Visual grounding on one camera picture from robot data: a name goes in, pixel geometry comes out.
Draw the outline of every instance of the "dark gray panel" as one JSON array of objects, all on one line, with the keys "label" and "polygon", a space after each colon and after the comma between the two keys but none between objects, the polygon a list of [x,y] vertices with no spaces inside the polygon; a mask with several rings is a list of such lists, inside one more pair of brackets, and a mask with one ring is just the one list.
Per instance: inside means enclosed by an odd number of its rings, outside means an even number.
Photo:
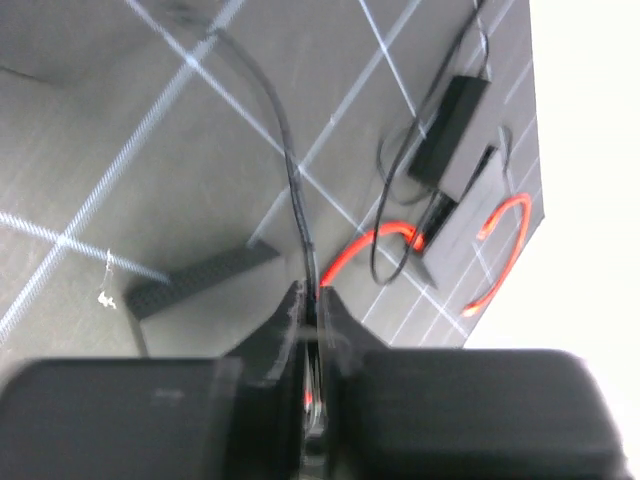
[{"label": "dark gray panel", "polygon": [[403,9],[407,7],[409,3],[409,0],[399,0],[395,2],[388,2],[386,0],[360,0],[360,4],[364,4],[363,8],[366,8],[379,35],[383,38],[389,33],[395,21],[400,17]]}]

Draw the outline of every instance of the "black foam block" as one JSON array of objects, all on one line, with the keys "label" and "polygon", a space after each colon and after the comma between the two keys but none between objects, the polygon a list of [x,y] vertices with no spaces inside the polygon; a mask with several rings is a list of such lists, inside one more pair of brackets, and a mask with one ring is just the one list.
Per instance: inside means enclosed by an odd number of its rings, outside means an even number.
[{"label": "black foam block", "polygon": [[268,245],[215,255],[126,294],[149,355],[215,356],[262,324],[287,291],[285,259]]}]

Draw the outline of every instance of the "power cord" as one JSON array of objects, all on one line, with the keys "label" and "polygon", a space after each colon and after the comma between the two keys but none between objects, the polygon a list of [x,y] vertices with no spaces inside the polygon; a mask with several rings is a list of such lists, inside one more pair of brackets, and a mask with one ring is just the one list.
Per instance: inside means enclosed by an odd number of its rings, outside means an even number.
[{"label": "power cord", "polygon": [[[420,233],[424,227],[426,227],[429,223],[429,219],[430,216],[432,214],[432,212],[437,210],[437,206],[439,205],[439,203],[443,200],[444,194],[442,194],[441,192],[429,192],[426,193],[424,195],[424,198],[426,198],[428,195],[431,195],[431,199],[429,201],[429,205],[427,206],[425,213],[422,215],[422,217],[420,218],[418,225],[417,225],[417,231],[416,234],[414,235],[414,238],[411,239],[410,242],[408,242],[408,244],[405,247],[405,251],[404,254],[402,255],[402,258],[400,259],[400,262],[398,262],[398,266],[396,267],[396,269],[393,271],[393,273],[391,275],[389,275],[387,278],[381,278],[380,275],[378,274],[378,270],[376,268],[376,251],[377,251],[377,247],[378,247],[378,238],[379,238],[379,231],[380,231],[380,223],[382,221],[382,214],[384,213],[384,207],[386,205],[387,199],[389,198],[390,192],[391,192],[391,184],[393,182],[393,179],[396,176],[396,173],[398,171],[398,168],[400,167],[400,164],[402,163],[402,160],[405,156],[405,154],[407,153],[407,149],[409,147],[409,144],[411,142],[411,139],[414,137],[414,135],[416,134],[416,131],[418,129],[418,126],[420,125],[420,115],[421,113],[424,111],[425,107],[431,102],[432,97],[435,93],[435,91],[437,90],[438,86],[440,85],[444,74],[447,70],[447,67],[449,66],[449,64],[451,63],[451,60],[453,59],[454,55],[458,52],[460,45],[462,44],[462,41],[464,40],[465,36],[467,35],[467,32],[469,31],[469,29],[471,28],[472,23],[478,18],[478,15],[480,14],[480,11],[482,10],[482,7],[486,4],[486,0],[479,0],[478,1],[478,5],[475,8],[474,12],[472,15],[469,16],[469,18],[467,19],[467,21],[465,22],[465,24],[463,25],[463,27],[460,29],[460,31],[458,32],[458,34],[456,35],[453,43],[451,44],[451,46],[449,47],[449,50],[447,51],[442,63],[440,64],[438,71],[436,72],[436,75],[433,79],[433,82],[431,82],[431,85],[429,86],[429,89],[427,90],[427,94],[425,95],[424,99],[422,100],[422,102],[420,103],[417,111],[416,111],[416,116],[414,118],[414,120],[411,122],[411,125],[408,128],[407,134],[400,146],[400,150],[398,151],[398,153],[396,154],[396,157],[393,160],[393,163],[391,164],[391,167],[389,168],[389,172],[387,173],[386,177],[383,180],[383,187],[382,187],[382,194],[380,195],[380,202],[378,203],[378,209],[376,211],[376,217],[375,217],[375,221],[374,221],[374,226],[373,226],[373,239],[372,239],[372,245],[371,245],[371,255],[369,258],[369,266],[370,266],[370,270],[371,270],[371,276],[373,277],[373,280],[378,284],[378,285],[388,285],[389,283],[393,282],[402,272],[402,270],[404,269],[408,259],[409,259],[409,255],[411,254],[411,251],[414,249],[415,244],[417,242],[417,238],[418,238],[418,233]],[[480,75],[486,75],[487,73],[487,65],[488,65],[488,53],[489,53],[489,46],[488,46],[488,35],[486,35],[486,33],[484,33],[483,38],[486,41],[486,49],[485,49],[485,58],[484,58],[484,62],[483,65],[480,68],[480,72],[479,72],[479,76]]]},{"label": "power cord", "polygon": [[[408,131],[409,131],[409,127],[401,128],[399,130],[398,129],[392,130],[391,132],[389,132],[388,135],[384,136],[380,141],[380,143],[378,144],[378,152],[376,155],[376,169],[378,170],[378,175],[380,175],[380,179],[383,182],[385,181],[388,175],[383,165],[384,164],[383,158],[386,156],[385,151],[388,148],[390,148],[389,144],[392,142],[393,139],[395,139],[396,137],[395,134],[398,134],[400,136],[404,134],[406,136]],[[393,191],[393,188],[390,188],[389,199],[395,204],[400,205],[402,207],[410,207],[412,205],[415,205],[416,203],[421,202],[422,200],[424,200],[425,198],[427,198],[429,195],[433,193],[430,189],[424,188],[424,187],[421,187],[420,190],[421,191],[419,191],[416,195],[405,200],[400,198],[400,196]]]},{"label": "power cord", "polygon": [[280,127],[280,135],[282,137],[282,149],[284,151],[284,162],[287,168],[287,178],[289,180],[289,191],[291,193],[291,203],[293,204],[293,214],[300,233],[302,243],[302,252],[305,260],[305,273],[307,277],[307,320],[313,318],[315,322],[315,304],[318,295],[318,269],[316,262],[315,246],[309,225],[307,223],[306,205],[304,195],[300,184],[300,170],[293,162],[295,156],[293,149],[293,140],[291,138],[291,129],[287,120],[284,107],[278,97],[278,94],[266,76],[258,62],[244,49],[242,45],[236,42],[226,31],[222,29],[214,29],[211,35],[218,37],[227,47],[236,54],[238,59],[249,69],[251,74],[256,78],[261,88],[269,97],[269,101],[273,107],[275,115],[278,119]]},{"label": "power cord", "polygon": [[[236,42],[233,37],[231,37],[227,32],[222,29],[213,29],[207,32],[208,35],[215,35],[217,38],[227,47],[229,47],[237,56],[237,58],[245,65],[245,67],[251,72],[251,74],[255,77],[255,79],[260,84],[261,88],[264,90],[266,95],[269,97],[269,101],[273,107],[274,113],[278,119],[278,124],[280,127],[280,135],[282,137],[282,149],[284,152],[284,161],[287,169],[287,178],[289,181],[289,191],[291,193],[291,203],[293,205],[293,214],[296,220],[296,224],[298,226],[298,231],[300,233],[300,240],[302,243],[302,253],[304,256],[305,263],[305,274],[306,274],[306,295],[305,295],[305,313],[304,313],[304,324],[301,326],[302,328],[311,328],[313,330],[317,330],[317,298],[319,294],[318,287],[318,268],[316,261],[316,253],[315,246],[313,243],[313,238],[311,232],[309,231],[309,225],[307,223],[306,216],[306,205],[304,201],[304,196],[302,193],[302,188],[300,184],[300,169],[294,163],[293,158],[295,158],[295,153],[293,149],[293,140],[291,138],[291,129],[289,128],[289,122],[287,120],[286,113],[284,111],[284,107],[278,94],[275,90],[275,87],[264,73],[258,62],[240,45]],[[306,355],[308,359],[308,369],[303,368],[299,373],[302,376],[308,375],[311,381],[311,396],[313,399],[322,398],[322,390],[321,390],[321,371],[320,371],[320,351],[317,342],[309,341],[306,342]],[[300,387],[304,391],[304,384],[301,384]],[[301,398],[301,405],[303,405],[304,399]],[[315,424],[319,421],[321,411],[314,411],[314,415],[312,418],[312,424],[309,426],[305,426],[304,422],[301,425],[302,429],[305,430],[305,427],[308,428],[307,431],[304,432],[304,436],[307,437],[310,434],[310,431],[314,428]]]}]

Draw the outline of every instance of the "white grid line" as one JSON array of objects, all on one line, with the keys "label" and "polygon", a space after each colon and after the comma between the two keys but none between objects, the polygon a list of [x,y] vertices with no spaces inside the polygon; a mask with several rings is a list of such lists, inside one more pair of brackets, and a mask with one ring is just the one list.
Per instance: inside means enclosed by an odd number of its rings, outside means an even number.
[{"label": "white grid line", "polygon": [[367,310],[367,313],[365,313],[364,317],[362,317],[362,320],[360,320],[360,323],[362,323],[363,325],[365,323],[367,323],[367,319],[369,318],[369,315],[371,315],[371,312],[373,312],[374,307],[378,304],[378,302],[382,298],[382,294],[384,293],[385,289],[386,289],[386,285],[380,289],[380,291],[378,292],[378,295],[376,296],[375,300],[369,306],[369,309]]},{"label": "white grid line", "polygon": [[[409,319],[409,317],[411,316],[411,314],[413,313],[413,311],[416,309],[416,307],[418,306],[418,304],[420,303],[420,300],[422,300],[422,295],[418,296],[418,299],[413,302],[413,305],[411,305],[411,308],[409,309],[409,311],[407,312],[407,314],[405,315],[405,317],[402,319],[402,322],[400,323],[400,326],[398,327],[398,329],[396,330],[396,333],[393,334],[393,336],[391,337],[391,340],[389,340],[389,345],[393,345],[393,342],[395,341],[395,339],[398,337],[398,334],[402,331],[402,327],[404,327],[404,324],[407,323],[407,320]],[[433,324],[436,323],[436,319],[439,317],[440,315],[436,315],[436,318],[433,319]]]},{"label": "white grid line", "polygon": [[504,105],[508,104],[511,101],[511,98],[518,91],[518,88],[520,87],[520,85],[522,85],[522,82],[524,82],[524,79],[527,78],[527,73],[529,73],[529,70],[531,70],[531,67],[533,67],[533,58],[531,58],[527,62],[527,65],[522,69],[522,72],[520,72],[520,75],[518,75],[518,78],[513,83],[513,86],[511,87],[511,89],[505,95],[505,97],[504,97]]},{"label": "white grid line", "polygon": [[129,260],[119,255],[114,255],[113,253],[110,253],[106,250],[102,250],[100,248],[94,247],[93,245],[89,245],[88,243],[79,242],[74,237],[67,237],[62,233],[58,233],[40,225],[36,225],[29,220],[11,215],[10,213],[0,212],[0,224],[12,228],[13,230],[26,233],[27,235],[34,238],[46,240],[54,244],[60,242],[70,250],[74,250],[86,257],[94,258],[104,263],[110,261],[123,270],[135,273],[136,275],[147,277],[151,280],[155,280],[157,282],[162,282],[165,284],[170,283],[169,275],[167,275],[166,273],[159,272],[149,267],[145,267],[144,265],[134,262],[133,260]]},{"label": "white grid line", "polygon": [[525,129],[522,131],[522,133],[520,134],[520,138],[513,145],[513,148],[511,149],[511,157],[513,157],[515,153],[518,151],[518,148],[522,146],[522,143],[524,142],[524,140],[526,140],[527,136],[529,135],[529,132],[531,132],[531,129],[533,128],[533,125],[536,123],[537,119],[538,119],[538,116],[536,114],[533,116],[531,121],[527,124]]},{"label": "white grid line", "polygon": [[[513,176],[511,175],[511,149],[509,147],[509,142],[507,141],[507,138],[505,136],[504,133],[504,129],[502,127],[498,128],[498,136],[500,137],[500,149],[502,150],[502,152],[504,153],[504,172],[505,172],[505,176],[507,177],[507,187],[509,189],[509,196],[513,196],[515,193],[515,187],[514,187],[514,183],[513,183]],[[513,210],[513,218],[516,219],[516,222],[518,221],[518,212],[516,212],[516,210]]]},{"label": "white grid line", "polygon": [[[402,79],[400,78],[400,73],[398,73],[398,69],[396,68],[395,63],[393,62],[393,60],[391,59],[391,54],[389,53],[389,46],[385,44],[384,40],[382,39],[382,36],[380,35],[380,30],[378,30],[378,27],[376,26],[374,20],[373,20],[373,15],[371,15],[371,11],[369,10],[369,7],[367,7],[367,4],[364,0],[358,0],[360,2],[360,6],[362,7],[362,11],[364,12],[365,16],[367,17],[367,20],[369,22],[369,25],[371,26],[371,30],[373,31],[373,34],[376,37],[376,40],[378,41],[378,45],[380,45],[380,50],[382,50],[382,53],[384,54],[385,59],[387,60],[387,64],[389,65],[389,68],[391,69],[391,73],[393,73],[393,76],[396,79],[396,83],[398,84],[398,87],[400,88],[400,92],[402,93],[402,96],[404,97],[405,102],[407,103],[407,106],[409,107],[409,111],[411,112],[411,116],[416,118],[417,117],[417,112],[416,112],[416,107],[413,104],[413,102],[411,101],[411,97],[409,96],[409,92],[407,91],[406,87],[404,86],[404,83],[402,82]],[[420,122],[418,125],[419,129],[420,129],[420,135],[422,136],[422,138],[425,138],[427,136],[427,133],[425,131],[424,126],[422,125],[422,123]]]},{"label": "white grid line", "polygon": [[473,242],[472,245],[473,245],[473,251],[476,254],[476,258],[480,262],[480,266],[482,267],[482,271],[484,272],[485,278],[487,279],[487,281],[493,282],[493,277],[491,276],[491,269],[487,266],[487,262],[482,256],[482,250],[480,249],[480,247],[476,242]]},{"label": "white grid line", "polygon": [[[218,27],[228,25],[243,3],[244,0],[231,0],[218,14],[213,25]],[[193,57],[196,59],[204,57],[213,47],[215,41],[216,39],[214,37],[207,41],[199,42],[194,49]],[[193,73],[194,70],[191,65],[182,65],[155,101],[151,110],[147,112],[140,124],[136,127],[129,140],[127,140],[122,147],[120,153],[84,201],[80,210],[75,214],[67,228],[65,228],[62,234],[63,237],[60,237],[60,240],[56,241],[51,251],[38,266],[31,278],[29,278],[26,285],[22,288],[0,320],[0,345],[6,341],[11,330],[20,321],[33,299],[39,294],[55,268],[66,255],[67,246],[62,238],[77,236],[78,233],[84,230],[124,171],[131,164],[142,146],[147,142],[150,133],[158,125],[160,120],[164,118],[171,105],[173,105],[178,95],[185,88],[187,82],[193,76]]]},{"label": "white grid line", "polygon": [[[415,11],[415,9],[418,7],[420,2],[421,0],[414,0],[400,15],[400,18],[398,18],[398,20],[396,21],[394,26],[391,28],[391,30],[389,31],[389,34],[385,39],[385,44],[387,47],[391,46],[391,44],[394,42],[394,40],[396,39],[396,37],[398,36],[402,28],[405,26],[405,24],[407,23],[407,21]],[[373,57],[371,57],[371,60],[369,60],[369,63],[367,63],[362,73],[360,73],[358,79],[355,81],[353,86],[349,89],[345,97],[342,99],[342,102],[340,102],[336,111],[331,115],[331,117],[329,118],[329,121],[320,132],[320,135],[318,136],[318,138],[316,138],[316,140],[311,145],[311,148],[309,148],[309,151],[307,152],[304,159],[302,160],[302,163],[300,164],[301,169],[306,167],[308,164],[310,164],[313,161],[313,159],[318,154],[318,152],[320,151],[320,149],[322,148],[326,140],[329,138],[329,135],[333,132],[333,129],[335,128],[336,124],[342,119],[342,116],[347,111],[348,107],[351,105],[351,103],[353,103],[358,93],[360,93],[360,90],[364,86],[365,82],[373,74],[373,71],[375,70],[375,68],[378,66],[378,64],[383,58],[384,58],[384,53],[379,48],[376,51],[376,53],[373,55]],[[258,237],[262,234],[262,231],[265,229],[266,225],[271,221],[273,216],[282,207],[288,192],[289,192],[289,187],[287,186],[278,194],[275,201],[273,202],[271,207],[269,207],[269,210],[263,217],[262,221],[258,224],[258,227],[249,238],[249,241],[248,241],[249,245],[253,245],[256,242]]]},{"label": "white grid line", "polygon": [[[134,0],[125,0],[128,3],[130,2],[130,4],[133,4]],[[395,40],[395,38],[397,37],[397,35],[400,33],[400,31],[402,30],[402,27],[406,24],[406,22],[408,21],[409,17],[411,16],[411,14],[413,13],[413,11],[417,8],[418,4],[420,3],[421,0],[414,0],[412,4],[410,4],[405,11],[402,13],[402,15],[400,16],[400,18],[396,21],[396,24],[394,25],[394,27],[391,29],[391,31],[389,32],[389,35],[387,36],[387,45],[391,45],[391,43],[393,42],[393,40]],[[143,12],[144,9],[142,7],[140,7],[138,5],[138,9],[135,10],[136,12]],[[155,22],[150,15],[146,15],[146,16],[142,16],[141,17],[145,22],[149,21],[150,23],[150,27],[152,29],[154,29],[156,32],[159,32],[162,34],[163,37],[165,38],[173,38],[171,37],[171,35],[163,28],[161,27],[159,24],[157,24],[157,22]],[[347,108],[351,105],[351,103],[353,102],[353,100],[355,99],[356,95],[360,92],[360,90],[362,89],[362,87],[364,86],[364,83],[366,82],[366,80],[371,76],[371,74],[373,73],[373,70],[375,69],[375,67],[377,66],[377,64],[380,62],[380,60],[382,60],[383,58],[383,53],[381,49],[378,49],[378,51],[376,52],[376,54],[374,54],[374,56],[371,58],[371,60],[369,61],[369,64],[365,67],[365,69],[363,70],[363,72],[360,74],[359,78],[356,80],[355,84],[352,86],[352,88],[350,89],[350,91],[347,93],[347,95],[345,96],[345,98],[343,99],[343,101],[340,103],[340,105],[338,106],[338,109],[334,112],[334,114],[331,116],[329,123],[327,123],[327,125],[325,126],[325,128],[322,130],[322,132],[320,133],[320,135],[318,136],[318,138],[316,139],[316,141],[314,142],[314,144],[311,146],[311,148],[309,149],[309,152],[307,153],[307,155],[305,156],[305,158],[302,160],[302,162],[300,163],[300,165],[298,166],[298,169],[300,171],[300,174],[305,177],[307,179],[307,181],[316,189],[318,190],[318,192],[349,222],[351,223],[354,227],[359,228],[358,224],[355,222],[355,220],[346,212],[346,210],[333,198],[331,197],[331,195],[329,195],[329,193],[322,187],[322,185],[320,185],[320,183],[313,178],[307,171],[306,171],[306,165],[308,165],[313,158],[315,157],[315,155],[317,154],[317,152],[321,149],[322,145],[324,144],[324,142],[326,141],[326,139],[329,137],[330,133],[333,131],[335,125],[337,124],[337,122],[342,118],[342,116],[344,115],[344,113],[347,111]],[[185,61],[187,61],[187,63],[189,63],[189,65],[192,65],[192,68],[194,68],[194,70],[196,71],[203,71],[206,73],[206,71],[204,69],[202,69],[198,62],[194,62],[192,59],[185,59]],[[277,144],[277,142],[269,135],[269,133],[266,131],[266,129],[264,129],[258,122],[257,120],[255,120],[242,106],[241,104],[232,96],[230,95],[226,90],[224,90],[221,85],[219,84],[219,82],[215,81],[215,79],[213,79],[213,77],[211,77],[211,75],[209,75],[207,73],[207,76],[212,80],[212,82],[210,83],[210,85],[218,92],[221,94],[221,96],[231,105],[232,108],[234,108],[236,110],[236,112],[242,116],[245,120],[247,120],[252,126],[254,126],[254,128],[256,129],[256,131],[263,136],[263,138],[265,138],[265,140],[267,140],[267,142],[272,145],[281,155],[284,153],[282,148]],[[277,208],[279,207],[278,205],[278,201],[280,198],[282,198],[282,200],[284,200],[284,197],[286,196],[287,192],[289,190],[289,187],[284,188],[279,194],[278,197],[276,197],[275,202],[273,203],[273,205],[271,206],[271,208],[269,209],[269,211],[267,212],[267,214],[265,215],[265,217],[263,218],[263,220],[260,222],[260,224],[258,225],[258,228],[256,229],[256,232],[254,232],[254,234],[251,236],[251,238],[249,239],[249,241],[247,242],[248,245],[252,245],[255,242],[255,239],[257,239],[257,235],[259,235],[259,231],[261,229],[261,225],[266,225],[266,223],[268,223],[268,219],[270,216],[269,212],[273,212],[273,214],[275,214]],[[380,249],[380,252],[387,257],[387,259],[394,265],[397,266],[398,263],[396,262],[396,260],[384,249]],[[415,288],[418,291],[421,291],[421,285],[420,283],[413,278],[409,273],[407,273],[406,271],[402,272],[403,276],[405,276],[410,283],[412,283],[412,285],[415,286]],[[445,317],[447,318],[452,325],[454,325],[455,328],[457,329],[461,329],[462,327],[460,327],[460,325],[458,325],[458,323],[456,322],[456,320],[453,319],[453,317],[446,312],[445,310],[442,309],[442,307],[437,303],[437,301],[428,293],[424,293],[423,296],[425,298],[427,298],[437,309],[438,311]]]}]

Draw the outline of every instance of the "black cable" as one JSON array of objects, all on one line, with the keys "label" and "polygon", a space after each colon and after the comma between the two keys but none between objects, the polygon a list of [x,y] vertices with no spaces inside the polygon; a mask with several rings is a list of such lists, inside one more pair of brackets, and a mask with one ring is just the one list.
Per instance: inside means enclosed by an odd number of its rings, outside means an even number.
[{"label": "black cable", "polygon": [[282,137],[282,149],[284,152],[284,162],[287,168],[287,178],[289,180],[289,191],[291,193],[291,203],[293,204],[293,214],[300,233],[300,239],[302,242],[302,252],[305,259],[305,273],[307,277],[307,299],[308,307],[313,307],[313,315],[307,316],[307,320],[310,317],[315,319],[315,303],[318,294],[318,269],[315,258],[315,247],[313,239],[309,231],[309,226],[306,218],[306,206],[304,202],[304,196],[300,185],[300,170],[298,166],[293,162],[294,149],[293,140],[291,138],[291,129],[289,128],[289,122],[287,120],[284,107],[278,97],[278,94],[266,76],[258,62],[240,45],[236,42],[227,32],[222,29],[215,29],[211,32],[224,42],[242,63],[251,71],[251,74],[258,80],[258,83],[269,97],[269,101],[273,106],[273,110],[278,119],[280,127],[280,134]]},{"label": "black cable", "polygon": [[[275,115],[278,119],[278,124],[280,126],[280,134],[282,137],[282,150],[284,161],[287,169],[287,178],[289,180],[289,191],[291,193],[291,203],[293,205],[293,214],[296,220],[296,224],[298,226],[298,231],[300,233],[300,240],[302,242],[302,253],[304,255],[304,263],[305,263],[305,273],[307,278],[306,285],[306,298],[304,305],[304,319],[302,326],[312,327],[313,329],[317,329],[317,298],[318,298],[318,269],[316,263],[316,255],[315,255],[315,247],[313,244],[313,239],[311,236],[311,232],[309,231],[309,225],[307,223],[306,217],[306,206],[304,202],[304,196],[302,193],[302,188],[300,185],[300,170],[298,166],[293,162],[293,158],[295,158],[295,153],[293,149],[293,140],[291,138],[291,130],[289,128],[289,122],[287,120],[286,113],[284,111],[284,107],[282,106],[282,102],[278,97],[278,94],[275,90],[275,87],[266,76],[258,62],[242,47],[239,43],[237,43],[229,34],[227,34],[224,30],[215,29],[209,32],[210,35],[216,35],[219,40],[221,40],[224,44],[226,44],[240,59],[240,61],[250,70],[252,75],[256,78],[266,95],[269,97]],[[305,350],[299,344],[296,345],[296,351],[292,352],[293,355],[302,354]],[[318,367],[320,363],[320,351],[318,344],[315,342],[309,342],[306,345],[306,354],[309,360],[310,366],[310,374],[312,384],[314,385],[315,391],[313,392],[314,398],[321,397],[320,388],[320,379],[321,372]],[[296,361],[293,364],[293,371],[290,374],[294,378],[295,382],[295,391],[300,391],[300,395],[304,392],[304,376],[305,376],[305,368],[304,364]],[[304,430],[304,425],[302,424],[303,418],[303,410],[302,410],[302,396],[300,397],[300,425],[294,426],[294,430],[297,430],[297,427],[300,427],[301,437],[302,431]],[[296,445],[297,440],[293,438],[293,445]]]},{"label": "black cable", "polygon": [[478,77],[482,78],[484,76],[485,80],[491,80],[489,78],[489,49],[491,48],[489,45],[489,34],[483,28],[480,28],[480,36],[482,37],[484,56],[482,58],[482,65],[480,65],[480,70],[478,71]]},{"label": "black cable", "polygon": [[[440,66],[438,67],[438,71],[436,72],[436,75],[433,79],[433,82],[431,82],[431,85],[429,86],[429,89],[427,90],[427,93],[424,97],[424,99],[422,100],[422,102],[420,103],[418,109],[416,110],[416,116],[413,119],[413,121],[411,122],[411,125],[409,126],[409,131],[405,137],[405,139],[402,142],[402,145],[400,147],[400,150],[398,151],[393,163],[391,164],[391,167],[389,168],[389,172],[387,177],[384,179],[384,184],[382,187],[382,194],[380,195],[380,202],[378,203],[378,209],[376,211],[376,218],[375,218],[375,222],[374,222],[374,226],[373,226],[373,242],[371,245],[371,255],[369,257],[369,266],[370,266],[370,270],[371,270],[371,276],[373,277],[373,280],[378,284],[378,285],[387,285],[390,282],[392,282],[393,280],[395,280],[398,275],[400,275],[400,273],[402,272],[402,269],[404,268],[409,255],[412,251],[413,248],[413,244],[415,244],[415,241],[417,240],[417,235],[419,235],[420,233],[422,233],[422,229],[418,228],[416,229],[416,236],[414,236],[414,238],[412,239],[411,242],[409,242],[409,244],[407,245],[405,252],[401,258],[401,261],[398,263],[398,266],[396,267],[396,269],[394,270],[394,272],[387,277],[386,279],[381,279],[380,276],[378,275],[378,271],[376,269],[376,251],[377,251],[377,247],[378,247],[378,234],[379,234],[379,230],[380,230],[380,223],[382,221],[382,214],[384,212],[384,207],[385,204],[387,202],[387,199],[389,197],[389,192],[391,190],[391,183],[393,181],[393,179],[396,176],[396,172],[398,171],[398,168],[400,166],[400,163],[402,162],[402,159],[404,158],[407,149],[409,147],[409,143],[411,141],[411,139],[413,138],[413,136],[416,133],[416,130],[418,128],[418,126],[420,125],[420,114],[422,113],[422,111],[425,109],[425,107],[429,104],[429,102],[432,99],[432,96],[434,95],[435,91],[437,90],[440,82],[442,81],[442,78],[444,77],[445,71],[447,70],[447,67],[449,66],[449,64],[451,63],[451,60],[453,58],[453,56],[456,54],[456,52],[458,51],[458,49],[460,48],[460,45],[462,43],[462,40],[464,39],[464,37],[466,36],[469,28],[471,27],[471,24],[473,23],[473,21],[476,20],[476,18],[478,18],[478,15],[480,14],[480,11],[482,10],[482,7],[485,5],[486,0],[479,0],[478,1],[478,6],[477,8],[474,10],[473,14],[469,16],[469,18],[466,20],[466,22],[464,23],[464,25],[462,26],[462,28],[460,29],[460,31],[458,32],[458,34],[456,35],[453,43],[451,44],[451,46],[449,47],[449,49],[447,50],[447,53],[442,61],[442,63],[440,64]],[[485,58],[488,61],[488,42],[487,42],[487,52],[485,54]],[[427,212],[430,212],[433,210],[433,206],[435,206],[435,204],[439,201],[439,194],[434,194],[432,197],[432,201],[430,202],[429,207],[426,209],[425,214],[422,216],[422,218],[420,219],[420,224],[424,225],[422,226],[422,228],[424,228],[424,226],[426,226],[426,224],[428,223],[428,217],[427,217]]]},{"label": "black cable", "polygon": [[[409,127],[400,130],[398,133],[405,133],[409,130]],[[380,179],[384,182],[385,179],[387,178],[387,172],[384,170],[384,165],[383,165],[383,161],[382,158],[385,156],[384,155],[384,151],[385,151],[385,147],[387,146],[387,142],[391,139],[392,135],[391,133],[389,133],[387,136],[385,136],[380,143],[378,144],[378,152],[376,154],[376,168],[378,170],[378,174],[380,175]],[[414,195],[413,197],[410,197],[408,199],[401,199],[394,191],[393,188],[389,189],[389,199],[391,201],[393,201],[394,203],[402,206],[402,207],[410,207],[412,205],[415,205],[416,203],[421,202],[422,200],[424,200],[425,198],[427,198],[429,195],[433,194],[433,192],[431,191],[431,189],[428,188],[421,188],[421,191],[418,192],[416,195]]]},{"label": "black cable", "polygon": [[504,173],[507,173],[507,169],[511,163],[511,149],[513,144],[513,131],[506,125],[500,125],[498,127],[498,136],[500,137],[500,149],[504,155]]}]

